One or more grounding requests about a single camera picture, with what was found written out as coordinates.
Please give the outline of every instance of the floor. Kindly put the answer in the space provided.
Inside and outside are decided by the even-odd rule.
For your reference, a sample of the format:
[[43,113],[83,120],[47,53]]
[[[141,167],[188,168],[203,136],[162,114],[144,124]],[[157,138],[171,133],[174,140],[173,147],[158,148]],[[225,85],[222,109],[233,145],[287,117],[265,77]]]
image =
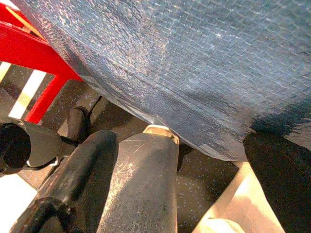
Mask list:
[[[0,114],[2,116],[7,116],[10,113],[31,73],[32,70],[11,65],[3,79],[0,78]],[[52,77],[50,74],[45,76],[22,118],[30,111]],[[84,106],[89,110],[98,97],[99,94],[85,83],[69,81],[47,110],[40,124],[57,131],[60,135],[66,135],[66,116],[70,108]],[[91,114],[92,132],[100,129],[112,130],[119,135],[120,141],[142,132],[146,125],[145,122],[105,98],[96,104]],[[51,167],[40,171],[24,170],[19,173],[19,176],[34,189],[38,189],[50,169]],[[179,233],[190,233],[193,230],[206,210],[228,186],[237,171],[237,167],[231,162],[213,159],[185,144],[180,145],[177,172]]]

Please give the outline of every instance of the woven tarp texture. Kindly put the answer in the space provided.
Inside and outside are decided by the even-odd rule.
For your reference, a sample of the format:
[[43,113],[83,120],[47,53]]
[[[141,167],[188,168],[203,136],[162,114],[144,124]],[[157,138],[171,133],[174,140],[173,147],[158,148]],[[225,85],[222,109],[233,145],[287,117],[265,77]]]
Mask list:
[[311,149],[311,1],[14,0],[100,94],[222,160],[273,132]]

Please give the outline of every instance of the dark floor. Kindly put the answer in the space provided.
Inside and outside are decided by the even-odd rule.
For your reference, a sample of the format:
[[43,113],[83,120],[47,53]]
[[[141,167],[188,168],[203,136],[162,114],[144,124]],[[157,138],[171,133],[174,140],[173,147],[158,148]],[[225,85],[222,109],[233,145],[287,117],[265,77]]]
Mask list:
[[[0,83],[0,114],[8,115],[30,73],[31,71],[22,67],[10,67]],[[47,75],[23,117],[51,78],[51,75]],[[70,81],[48,109],[41,123],[58,131],[60,135],[66,135],[66,116],[70,108],[84,106],[89,110],[98,97],[99,95],[85,83]],[[105,98],[96,104],[91,115],[92,132],[109,129],[119,135],[120,141],[142,132],[146,125]],[[38,189],[50,169],[51,167],[41,171],[22,171],[19,175]],[[237,170],[231,162],[210,158],[185,144],[180,146],[177,172],[179,233],[192,231],[206,210],[230,183]]]

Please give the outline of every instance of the white stripe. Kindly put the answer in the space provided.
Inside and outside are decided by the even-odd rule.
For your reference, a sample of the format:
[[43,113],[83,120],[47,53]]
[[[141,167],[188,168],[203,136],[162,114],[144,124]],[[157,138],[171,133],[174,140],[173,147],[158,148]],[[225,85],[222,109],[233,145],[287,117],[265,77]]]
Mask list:
[[9,117],[16,119],[21,119],[24,112],[26,111],[30,101],[35,95],[35,92],[42,83],[46,72],[40,70],[33,70],[26,85],[24,86],[21,94],[19,95],[17,101],[15,102]]
[[8,62],[2,62],[0,65],[0,83],[2,82],[6,72],[8,72],[9,68],[11,66],[11,63]]

